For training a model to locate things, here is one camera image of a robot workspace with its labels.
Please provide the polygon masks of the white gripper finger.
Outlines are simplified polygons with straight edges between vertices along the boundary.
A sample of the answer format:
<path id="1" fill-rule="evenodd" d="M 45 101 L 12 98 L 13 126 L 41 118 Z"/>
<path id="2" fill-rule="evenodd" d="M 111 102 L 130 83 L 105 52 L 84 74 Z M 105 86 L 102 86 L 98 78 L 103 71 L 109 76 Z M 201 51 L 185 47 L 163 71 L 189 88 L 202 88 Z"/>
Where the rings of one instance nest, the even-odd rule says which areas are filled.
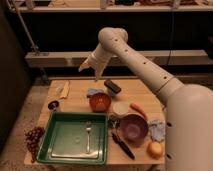
<path id="1" fill-rule="evenodd" d="M 81 72 L 82 70 L 84 69 L 88 69 L 90 67 L 90 65 L 87 63 L 87 62 L 83 62 L 79 68 L 78 68 L 78 71 Z"/>
<path id="2" fill-rule="evenodd" d="M 95 81 L 100 80 L 101 74 L 99 72 L 95 72 Z"/>

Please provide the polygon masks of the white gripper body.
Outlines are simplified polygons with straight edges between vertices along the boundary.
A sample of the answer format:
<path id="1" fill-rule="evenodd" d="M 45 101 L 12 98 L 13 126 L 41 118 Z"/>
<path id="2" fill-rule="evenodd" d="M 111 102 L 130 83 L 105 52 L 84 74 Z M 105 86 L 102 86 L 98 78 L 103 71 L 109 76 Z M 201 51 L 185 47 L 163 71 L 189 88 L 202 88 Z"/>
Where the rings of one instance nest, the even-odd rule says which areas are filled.
<path id="1" fill-rule="evenodd" d="M 84 61 L 87 62 L 95 72 L 103 73 L 108 62 L 110 61 L 112 54 L 106 51 L 101 44 L 98 44 L 96 49 L 88 56 Z"/>

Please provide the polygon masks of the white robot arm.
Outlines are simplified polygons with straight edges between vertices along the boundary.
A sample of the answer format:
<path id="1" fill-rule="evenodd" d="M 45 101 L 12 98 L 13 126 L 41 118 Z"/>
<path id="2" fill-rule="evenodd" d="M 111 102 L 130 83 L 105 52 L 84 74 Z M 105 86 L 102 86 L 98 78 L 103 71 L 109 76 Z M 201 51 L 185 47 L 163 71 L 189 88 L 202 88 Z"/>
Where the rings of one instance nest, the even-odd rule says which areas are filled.
<path id="1" fill-rule="evenodd" d="M 129 67 L 166 107 L 165 171 L 213 171 L 213 91 L 184 84 L 128 44 L 122 28 L 105 27 L 99 44 L 80 65 L 99 79 L 114 55 Z"/>

